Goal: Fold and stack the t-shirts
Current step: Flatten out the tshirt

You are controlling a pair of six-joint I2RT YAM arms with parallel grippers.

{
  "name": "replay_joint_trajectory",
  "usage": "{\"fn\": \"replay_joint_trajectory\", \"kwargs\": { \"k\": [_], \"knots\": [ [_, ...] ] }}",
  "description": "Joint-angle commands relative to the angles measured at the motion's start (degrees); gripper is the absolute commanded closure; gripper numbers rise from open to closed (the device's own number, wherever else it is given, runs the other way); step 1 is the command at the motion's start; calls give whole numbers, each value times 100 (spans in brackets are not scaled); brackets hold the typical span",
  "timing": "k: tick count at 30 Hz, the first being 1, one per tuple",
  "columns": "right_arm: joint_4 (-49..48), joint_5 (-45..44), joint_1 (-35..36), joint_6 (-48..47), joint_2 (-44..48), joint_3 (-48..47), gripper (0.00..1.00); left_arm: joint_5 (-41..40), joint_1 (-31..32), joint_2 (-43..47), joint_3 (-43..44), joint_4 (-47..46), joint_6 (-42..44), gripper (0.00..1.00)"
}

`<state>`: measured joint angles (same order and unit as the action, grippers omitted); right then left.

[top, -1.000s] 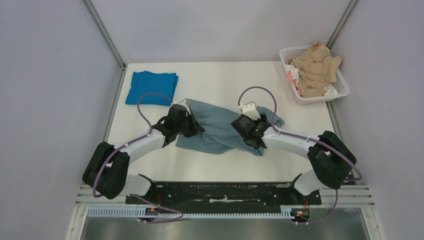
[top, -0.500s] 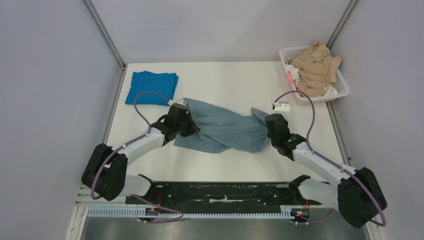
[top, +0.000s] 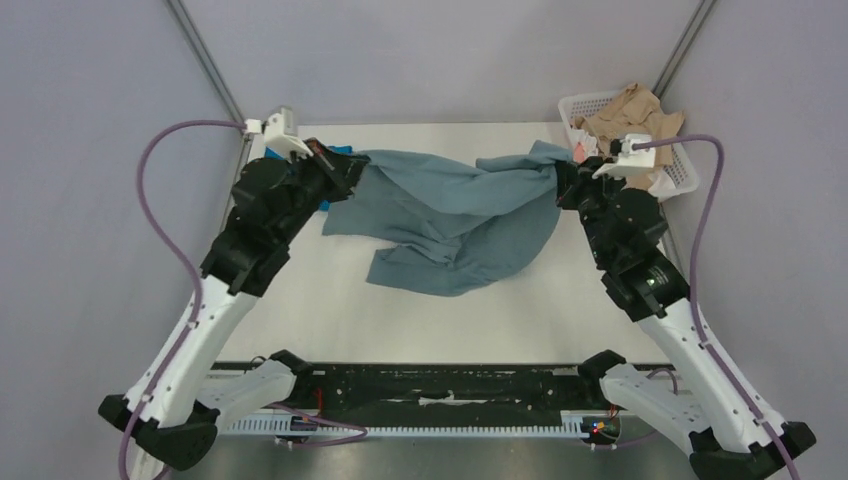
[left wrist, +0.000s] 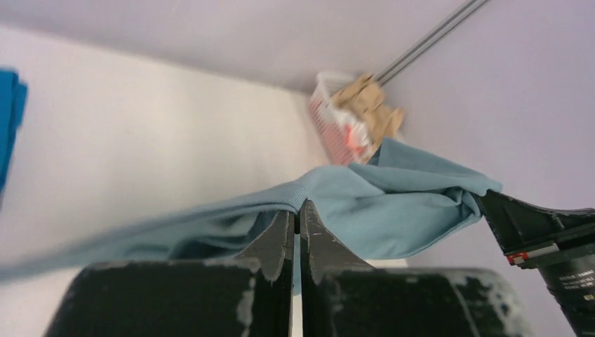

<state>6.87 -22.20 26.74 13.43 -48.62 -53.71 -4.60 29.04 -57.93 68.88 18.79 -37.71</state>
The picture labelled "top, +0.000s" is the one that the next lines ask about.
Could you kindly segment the grey-blue t-shirt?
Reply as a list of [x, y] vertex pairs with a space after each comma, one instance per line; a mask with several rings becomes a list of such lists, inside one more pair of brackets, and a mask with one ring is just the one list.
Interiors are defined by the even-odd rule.
[[525, 154], [479, 158], [368, 150], [354, 195], [330, 207], [325, 236], [390, 242], [377, 250], [368, 283], [455, 297], [520, 273], [541, 253], [560, 218], [559, 164], [570, 150], [537, 140]]

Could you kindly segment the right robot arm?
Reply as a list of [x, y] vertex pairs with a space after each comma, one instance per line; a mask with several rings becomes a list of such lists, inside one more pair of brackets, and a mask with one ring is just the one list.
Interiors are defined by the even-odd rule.
[[577, 392], [591, 408], [623, 408], [687, 457], [701, 479], [766, 479], [795, 471], [816, 442], [811, 428], [773, 409], [702, 318], [693, 288], [658, 243], [658, 200], [601, 174], [607, 161], [555, 166], [557, 205], [578, 214], [612, 302], [667, 356], [689, 390], [674, 394], [606, 350], [583, 362]]

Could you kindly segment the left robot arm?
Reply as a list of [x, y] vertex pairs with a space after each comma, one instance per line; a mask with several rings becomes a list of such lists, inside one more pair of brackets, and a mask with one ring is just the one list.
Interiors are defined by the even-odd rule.
[[276, 402], [307, 405], [313, 366], [282, 350], [217, 389], [203, 386], [235, 327], [290, 259], [290, 246], [322, 202], [350, 197], [369, 158], [338, 153], [316, 139], [303, 155], [248, 162], [231, 189], [234, 206], [199, 271], [195, 291], [142, 378], [104, 398], [99, 415], [165, 472], [195, 466], [218, 434]]

